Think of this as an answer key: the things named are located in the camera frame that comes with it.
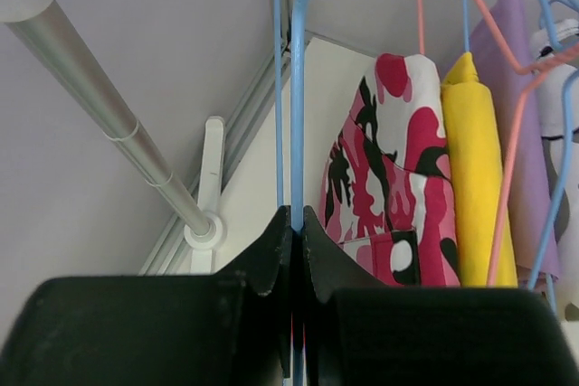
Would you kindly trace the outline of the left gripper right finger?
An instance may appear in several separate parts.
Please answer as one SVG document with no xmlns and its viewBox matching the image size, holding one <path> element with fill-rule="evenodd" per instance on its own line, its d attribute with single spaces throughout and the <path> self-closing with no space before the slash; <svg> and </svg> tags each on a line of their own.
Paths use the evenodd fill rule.
<svg viewBox="0 0 579 386">
<path fill-rule="evenodd" d="M 312 385 L 575 385 L 554 314 L 524 289 L 388 287 L 304 210 L 305 352 Z"/>
</svg>

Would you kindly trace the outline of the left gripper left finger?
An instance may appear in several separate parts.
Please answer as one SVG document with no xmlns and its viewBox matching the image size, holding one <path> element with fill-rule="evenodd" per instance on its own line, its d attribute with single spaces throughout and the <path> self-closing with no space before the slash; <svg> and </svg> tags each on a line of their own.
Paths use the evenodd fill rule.
<svg viewBox="0 0 579 386">
<path fill-rule="evenodd" d="M 53 278 L 1 351 L 4 385 L 280 385 L 290 374 L 290 211 L 212 275 Z"/>
</svg>

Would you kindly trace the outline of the pink camouflage trousers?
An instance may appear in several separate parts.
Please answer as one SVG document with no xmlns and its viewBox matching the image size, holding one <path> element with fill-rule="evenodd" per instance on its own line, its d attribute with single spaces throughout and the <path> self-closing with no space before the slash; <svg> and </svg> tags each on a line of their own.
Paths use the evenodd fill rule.
<svg viewBox="0 0 579 386">
<path fill-rule="evenodd" d="M 322 177 L 318 219 L 328 237 L 388 286 L 460 283 L 440 91 L 426 56 L 378 56 Z"/>
</svg>

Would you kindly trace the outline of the pink wire hanger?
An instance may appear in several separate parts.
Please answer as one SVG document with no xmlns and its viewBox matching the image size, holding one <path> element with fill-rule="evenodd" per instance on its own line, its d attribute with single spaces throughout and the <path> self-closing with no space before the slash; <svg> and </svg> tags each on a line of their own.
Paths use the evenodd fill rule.
<svg viewBox="0 0 579 386">
<path fill-rule="evenodd" d="M 486 285 L 488 287 L 495 286 L 496 278 L 498 274 L 498 261 L 502 245 L 502 237 L 504 233 L 505 219 L 508 211 L 508 197 L 510 194 L 510 188 L 512 184 L 513 170 L 516 162 L 516 154 L 518 148 L 518 140 L 520 135 L 520 128 L 522 125 L 522 119 L 524 111 L 526 108 L 529 93 L 535 90 L 543 81 L 545 80 L 547 74 L 551 72 L 555 67 L 568 61 L 573 61 L 578 57 L 578 43 L 572 46 L 567 46 L 566 48 L 559 44 L 555 36 L 555 22 L 553 19 L 553 14 L 551 11 L 551 4 L 558 2 L 566 7 L 576 11 L 578 13 L 578 0 L 537 0 L 540 3 L 540 11 L 542 17 L 542 23 L 544 28 L 547 29 L 547 35 L 549 41 L 553 44 L 552 47 L 555 48 L 556 52 L 552 58 L 545 59 L 542 61 L 536 61 L 531 63 L 526 67 L 519 64 L 516 57 L 514 56 L 512 50 L 508 46 L 503 34 L 500 32 L 495 20 L 484 3 L 483 0 L 473 0 L 479 11 L 481 12 L 483 19 L 487 26 L 489 27 L 493 38 L 495 39 L 498 47 L 500 48 L 503 56 L 506 58 L 507 62 L 510 64 L 511 68 L 518 75 L 527 75 L 533 71 L 538 72 L 538 74 L 533 78 L 533 81 L 521 91 L 516 105 L 515 114 L 512 120 L 512 128 L 508 137 L 507 155 L 504 163 L 504 173 L 503 179 L 500 186 L 500 192 L 498 197 L 498 209 L 495 220 L 495 227 L 491 245 L 491 251 L 489 255 L 489 269 L 487 273 Z M 417 4 L 417 27 L 418 27 L 418 47 L 419 53 L 425 54 L 425 31 L 424 31 L 424 11 L 423 11 L 423 0 L 416 0 Z"/>
</svg>

